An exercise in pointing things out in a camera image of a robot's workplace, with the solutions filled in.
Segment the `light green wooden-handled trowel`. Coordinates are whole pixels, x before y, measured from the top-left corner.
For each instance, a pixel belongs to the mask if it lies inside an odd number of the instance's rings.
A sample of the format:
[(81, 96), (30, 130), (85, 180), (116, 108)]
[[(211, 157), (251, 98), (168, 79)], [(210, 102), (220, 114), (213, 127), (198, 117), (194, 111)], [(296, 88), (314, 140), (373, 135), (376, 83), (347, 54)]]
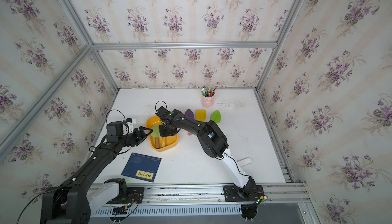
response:
[(153, 130), (153, 132), (152, 132), (151, 136), (152, 136), (153, 147), (154, 147), (155, 149), (159, 149), (159, 148), (160, 148), (160, 142), (159, 142), (159, 138), (160, 138), (159, 125), (158, 125), (158, 124), (153, 125), (152, 130)]

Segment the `yellow plastic storage box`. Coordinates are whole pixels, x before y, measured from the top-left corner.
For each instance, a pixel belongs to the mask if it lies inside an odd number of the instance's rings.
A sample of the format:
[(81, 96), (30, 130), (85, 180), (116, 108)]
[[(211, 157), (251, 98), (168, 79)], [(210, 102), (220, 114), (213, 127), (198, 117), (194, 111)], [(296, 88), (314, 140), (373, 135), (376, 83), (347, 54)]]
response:
[[(156, 116), (156, 115), (153, 116), (153, 117), (150, 117), (150, 118), (146, 121), (146, 127), (147, 127), (147, 128), (152, 129), (153, 125), (155, 125), (155, 124), (162, 125), (162, 123), (161, 123), (159, 117)], [(179, 136), (178, 136), (178, 135), (169, 136), (169, 137), (160, 137), (160, 138), (159, 138), (160, 148), (159, 148), (159, 149), (155, 149), (155, 148), (153, 147), (152, 136), (151, 136), (151, 135), (149, 136), (149, 140), (150, 140), (150, 145), (151, 145), (151, 147), (152, 147), (154, 150), (158, 151), (158, 152), (163, 152), (163, 151), (166, 151), (166, 150), (169, 150), (169, 149), (175, 147), (175, 146), (177, 145), (177, 143), (178, 143), (178, 139), (179, 139)]]

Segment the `purple shovel pink handle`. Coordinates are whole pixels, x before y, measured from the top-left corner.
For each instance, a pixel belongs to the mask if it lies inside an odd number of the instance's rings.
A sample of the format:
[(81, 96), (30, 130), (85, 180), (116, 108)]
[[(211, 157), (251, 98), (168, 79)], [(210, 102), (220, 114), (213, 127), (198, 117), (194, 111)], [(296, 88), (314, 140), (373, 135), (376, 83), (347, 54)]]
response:
[(194, 113), (193, 113), (193, 111), (192, 111), (191, 109), (187, 109), (187, 110), (186, 110), (185, 116), (186, 116), (186, 117), (189, 117), (189, 118), (191, 118), (191, 119), (194, 119), (194, 118), (195, 118), (195, 115), (194, 115)]

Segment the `green shovel yellow handle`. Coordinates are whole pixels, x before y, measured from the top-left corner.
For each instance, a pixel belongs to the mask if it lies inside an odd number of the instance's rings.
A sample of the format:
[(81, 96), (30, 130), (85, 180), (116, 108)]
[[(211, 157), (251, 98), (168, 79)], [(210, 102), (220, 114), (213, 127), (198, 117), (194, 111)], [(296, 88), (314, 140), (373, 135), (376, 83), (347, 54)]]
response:
[(214, 121), (216, 124), (220, 123), (220, 121), (222, 120), (220, 111), (219, 110), (214, 111), (210, 116), (210, 120)]

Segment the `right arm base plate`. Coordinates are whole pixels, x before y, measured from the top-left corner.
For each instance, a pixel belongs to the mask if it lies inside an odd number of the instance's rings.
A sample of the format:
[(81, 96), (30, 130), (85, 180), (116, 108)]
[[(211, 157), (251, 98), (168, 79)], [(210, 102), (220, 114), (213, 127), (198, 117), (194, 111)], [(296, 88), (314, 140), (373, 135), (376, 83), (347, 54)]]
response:
[(235, 185), (225, 185), (223, 187), (225, 202), (257, 202), (266, 199), (263, 187), (251, 183), (244, 188)]

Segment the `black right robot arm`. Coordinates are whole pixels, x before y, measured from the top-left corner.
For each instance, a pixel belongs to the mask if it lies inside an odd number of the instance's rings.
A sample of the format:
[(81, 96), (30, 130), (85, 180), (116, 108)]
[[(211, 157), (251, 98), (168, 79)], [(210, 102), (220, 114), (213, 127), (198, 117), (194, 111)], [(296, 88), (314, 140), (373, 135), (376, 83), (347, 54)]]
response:
[(234, 184), (234, 194), (242, 201), (254, 201), (260, 204), (266, 200), (264, 191), (257, 189), (254, 178), (246, 174), (234, 159), (228, 145), (228, 139), (216, 122), (202, 122), (186, 116), (179, 110), (169, 111), (161, 106), (156, 110), (161, 121), (161, 137), (174, 136), (182, 129), (197, 137), (203, 151), (211, 158), (220, 161)]

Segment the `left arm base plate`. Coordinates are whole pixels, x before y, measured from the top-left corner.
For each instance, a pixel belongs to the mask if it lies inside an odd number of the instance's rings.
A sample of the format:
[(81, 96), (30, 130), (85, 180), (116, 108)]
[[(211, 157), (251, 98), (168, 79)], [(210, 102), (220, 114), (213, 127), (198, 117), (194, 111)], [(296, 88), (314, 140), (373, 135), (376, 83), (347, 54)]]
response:
[(144, 187), (128, 187), (127, 193), (110, 200), (107, 204), (141, 204), (144, 198)]

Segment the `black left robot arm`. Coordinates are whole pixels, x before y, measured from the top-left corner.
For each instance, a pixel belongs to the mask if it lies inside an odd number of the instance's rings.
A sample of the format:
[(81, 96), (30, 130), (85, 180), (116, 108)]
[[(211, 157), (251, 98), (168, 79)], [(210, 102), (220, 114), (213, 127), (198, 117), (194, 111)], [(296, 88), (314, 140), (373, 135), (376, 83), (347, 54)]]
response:
[(109, 143), (101, 142), (92, 156), (69, 179), (51, 187), (42, 196), (41, 224), (87, 224), (92, 214), (87, 192), (99, 174), (125, 147), (141, 144), (152, 129), (139, 127), (127, 135), (110, 135)]

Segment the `yellow square shovel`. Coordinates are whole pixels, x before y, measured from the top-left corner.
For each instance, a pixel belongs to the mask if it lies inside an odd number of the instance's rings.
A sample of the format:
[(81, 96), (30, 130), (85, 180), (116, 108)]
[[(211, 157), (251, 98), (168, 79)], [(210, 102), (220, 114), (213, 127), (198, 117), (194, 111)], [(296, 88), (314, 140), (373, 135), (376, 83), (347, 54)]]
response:
[(196, 120), (204, 122), (206, 120), (206, 114), (207, 112), (204, 109), (196, 110), (196, 115), (195, 115)]

